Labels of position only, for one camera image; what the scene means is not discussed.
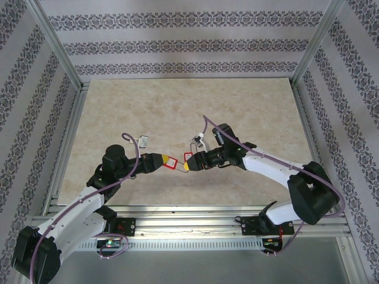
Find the aluminium side rail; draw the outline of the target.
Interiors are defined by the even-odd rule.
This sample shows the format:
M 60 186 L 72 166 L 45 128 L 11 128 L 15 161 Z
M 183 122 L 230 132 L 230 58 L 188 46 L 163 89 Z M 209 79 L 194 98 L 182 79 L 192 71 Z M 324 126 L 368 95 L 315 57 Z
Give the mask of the aluminium side rail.
M 291 88 L 291 90 L 293 91 L 293 94 L 294 94 L 294 99 L 299 111 L 301 123 L 303 124 L 304 133 L 306 135 L 306 139 L 309 145 L 311 156 L 315 162 L 318 162 L 319 164 L 323 166 L 323 160 L 320 157 L 320 153 L 318 150 L 317 138 L 314 135 L 312 123 L 307 116 L 307 110 L 304 107 L 301 100 L 301 96 L 299 95 L 296 88 Z M 356 247 L 354 244 L 354 240 L 352 238 L 351 228 L 349 224 L 347 224 L 347 226 L 349 228 L 349 236 L 339 238 L 341 240 L 339 242 L 339 248 L 340 248 L 340 251 L 343 252 L 342 256 L 343 256 L 343 263 L 345 267 L 350 265 L 353 268 L 357 268 L 358 264 L 360 264 L 361 262 L 360 262 L 360 259 L 356 258 L 358 255 L 356 254 L 356 251 L 355 251 Z
M 46 216 L 49 213 L 50 205 L 52 204 L 53 197 L 59 194 L 60 187 L 63 182 L 66 167 L 68 165 L 70 152 L 75 139 L 75 134 L 78 129 L 79 120 L 83 110 L 83 106 L 86 99 L 86 94 L 89 89 L 90 82 L 84 82 L 81 90 L 76 94 L 76 98 L 73 101 L 68 122 L 66 124 L 64 136 L 60 143 L 60 149 L 56 162 L 54 164 L 53 173 L 50 179 L 49 188 L 44 199 L 43 207 L 41 209 L 41 215 Z

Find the red padlock with white label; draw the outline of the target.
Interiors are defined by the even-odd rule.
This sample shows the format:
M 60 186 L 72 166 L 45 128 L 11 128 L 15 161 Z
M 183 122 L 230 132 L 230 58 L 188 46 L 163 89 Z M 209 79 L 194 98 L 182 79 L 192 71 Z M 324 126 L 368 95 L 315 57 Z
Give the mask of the red padlock with white label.
M 170 156 L 165 156 L 163 158 L 163 165 L 171 170 L 176 170 L 182 173 L 187 173 L 188 171 L 185 170 L 183 162 L 180 162 L 178 159 L 170 157 Z
M 184 153 L 184 162 L 187 162 L 198 151 L 195 143 L 190 143 L 189 147 L 189 150 Z

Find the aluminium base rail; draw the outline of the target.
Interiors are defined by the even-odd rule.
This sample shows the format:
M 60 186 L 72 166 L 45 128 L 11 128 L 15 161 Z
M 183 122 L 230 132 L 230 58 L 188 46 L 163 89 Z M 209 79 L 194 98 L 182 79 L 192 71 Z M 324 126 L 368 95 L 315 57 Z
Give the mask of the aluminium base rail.
M 264 206 L 111 206 L 118 217 L 136 219 L 136 238 L 226 238 L 242 235 L 236 216 L 258 215 Z M 47 215 L 34 216 L 31 226 L 51 219 L 63 206 L 51 205 Z M 351 237 L 344 214 L 323 218 L 316 225 L 304 224 L 298 237 Z

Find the grey metal panel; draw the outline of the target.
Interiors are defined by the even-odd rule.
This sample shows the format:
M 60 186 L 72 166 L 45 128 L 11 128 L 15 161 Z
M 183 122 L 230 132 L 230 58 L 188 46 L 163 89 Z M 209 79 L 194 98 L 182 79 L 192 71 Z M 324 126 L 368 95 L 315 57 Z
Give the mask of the grey metal panel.
M 340 261 L 307 262 L 256 251 L 128 252 L 104 260 L 78 252 L 52 284 L 349 284 Z

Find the aluminium frame post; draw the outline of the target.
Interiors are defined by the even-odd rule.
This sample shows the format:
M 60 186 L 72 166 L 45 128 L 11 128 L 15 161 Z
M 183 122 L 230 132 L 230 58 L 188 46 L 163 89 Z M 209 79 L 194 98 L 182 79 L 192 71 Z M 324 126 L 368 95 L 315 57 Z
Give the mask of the aluminium frame post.
M 295 88 L 301 81 L 306 69 L 308 68 L 313 56 L 316 54 L 317 49 L 321 45 L 328 29 L 331 27 L 334 19 L 336 18 L 339 10 L 345 0 L 331 0 L 325 13 L 323 14 L 319 25 L 317 26 L 314 34 L 312 35 L 309 44 L 302 55 L 292 77 L 290 78 L 291 87 Z
M 73 83 L 76 91 L 82 89 L 82 81 L 74 67 L 74 64 L 69 58 L 69 55 L 59 39 L 52 23 L 50 22 L 48 16 L 43 10 L 39 0 L 25 0 L 27 8 L 33 15 L 36 23 L 42 30 L 48 44 L 52 48 L 53 52 L 57 56 L 59 62 L 63 66 L 66 74 L 69 76 L 70 81 Z

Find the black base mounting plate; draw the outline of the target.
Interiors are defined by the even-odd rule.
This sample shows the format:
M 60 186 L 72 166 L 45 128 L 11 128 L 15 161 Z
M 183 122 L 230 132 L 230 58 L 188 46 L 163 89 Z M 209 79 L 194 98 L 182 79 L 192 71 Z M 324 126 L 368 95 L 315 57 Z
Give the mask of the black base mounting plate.
M 133 237 L 136 229 L 135 218 L 115 218 L 107 221 L 103 233 L 122 234 L 127 237 Z
M 268 235 L 293 235 L 295 233 L 290 222 L 274 225 L 269 219 L 259 216 L 241 217 L 240 224 L 242 235 L 268 236 Z

